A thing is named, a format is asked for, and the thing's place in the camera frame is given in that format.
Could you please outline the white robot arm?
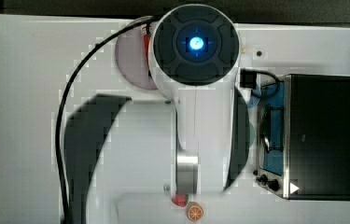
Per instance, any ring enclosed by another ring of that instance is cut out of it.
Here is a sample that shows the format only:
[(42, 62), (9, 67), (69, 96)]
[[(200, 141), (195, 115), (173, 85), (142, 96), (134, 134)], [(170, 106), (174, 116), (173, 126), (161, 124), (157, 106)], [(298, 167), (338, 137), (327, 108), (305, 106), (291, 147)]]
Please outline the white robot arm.
[(186, 195), (188, 210), (228, 183), (236, 134), (235, 80), (241, 39), (219, 10), (189, 4), (167, 12), (149, 45), (148, 65), (160, 93), (175, 107), (168, 130), (110, 132), (94, 171), (87, 224), (120, 224), (119, 203)]

